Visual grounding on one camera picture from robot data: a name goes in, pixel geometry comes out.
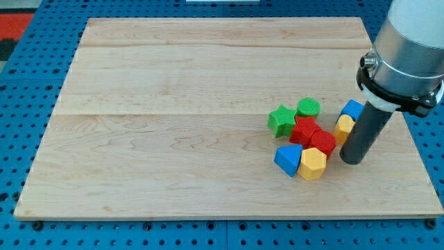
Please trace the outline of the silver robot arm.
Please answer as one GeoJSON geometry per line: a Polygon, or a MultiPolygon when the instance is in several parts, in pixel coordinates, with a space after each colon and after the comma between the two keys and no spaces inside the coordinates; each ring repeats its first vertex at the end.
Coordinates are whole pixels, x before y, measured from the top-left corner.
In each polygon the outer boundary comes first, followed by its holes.
{"type": "Polygon", "coordinates": [[[443,0],[394,0],[372,48],[360,62],[382,89],[429,94],[443,79],[443,0]]]}

